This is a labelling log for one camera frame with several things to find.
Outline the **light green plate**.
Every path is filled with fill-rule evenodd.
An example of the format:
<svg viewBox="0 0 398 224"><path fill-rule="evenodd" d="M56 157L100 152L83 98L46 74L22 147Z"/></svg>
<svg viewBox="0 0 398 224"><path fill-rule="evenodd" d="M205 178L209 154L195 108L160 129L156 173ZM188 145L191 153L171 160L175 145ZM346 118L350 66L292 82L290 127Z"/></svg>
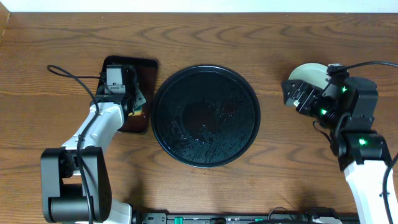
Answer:
<svg viewBox="0 0 398 224"><path fill-rule="evenodd" d="M289 80L302 80L313 86L325 89L329 84L330 76L327 75L327 66L319 63L305 63L293 70Z"/></svg>

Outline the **green yellow sponge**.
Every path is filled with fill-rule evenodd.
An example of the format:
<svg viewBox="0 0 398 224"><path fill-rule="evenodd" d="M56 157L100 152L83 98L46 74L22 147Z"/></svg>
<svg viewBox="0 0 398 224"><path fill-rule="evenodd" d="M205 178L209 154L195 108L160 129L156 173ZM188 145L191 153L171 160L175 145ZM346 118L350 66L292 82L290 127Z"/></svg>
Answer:
<svg viewBox="0 0 398 224"><path fill-rule="evenodd" d="M142 107L138 107L136 109L134 109L134 111L132 112L132 116L140 116L142 114L143 108Z"/></svg>

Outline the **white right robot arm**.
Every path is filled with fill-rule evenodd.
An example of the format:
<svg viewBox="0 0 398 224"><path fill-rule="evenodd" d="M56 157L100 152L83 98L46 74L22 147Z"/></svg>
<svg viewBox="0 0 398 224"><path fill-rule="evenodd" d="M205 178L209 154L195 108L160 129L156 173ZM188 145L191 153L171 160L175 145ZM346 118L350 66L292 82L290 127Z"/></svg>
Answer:
<svg viewBox="0 0 398 224"><path fill-rule="evenodd" d="M397 197L385 138L372 129L376 84L365 78L332 78L326 87L282 82L284 103L329 129L328 140L352 191L361 223L397 223Z"/></svg>

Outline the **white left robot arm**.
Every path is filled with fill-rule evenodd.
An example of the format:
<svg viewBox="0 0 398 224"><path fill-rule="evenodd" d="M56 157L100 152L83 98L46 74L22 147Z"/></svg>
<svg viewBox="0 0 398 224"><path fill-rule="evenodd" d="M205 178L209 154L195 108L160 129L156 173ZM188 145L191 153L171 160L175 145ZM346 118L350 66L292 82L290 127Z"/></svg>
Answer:
<svg viewBox="0 0 398 224"><path fill-rule="evenodd" d="M40 158L42 207L49 223L133 223L132 206L112 198L104 152L142 96L136 84L96 95L78 131Z"/></svg>

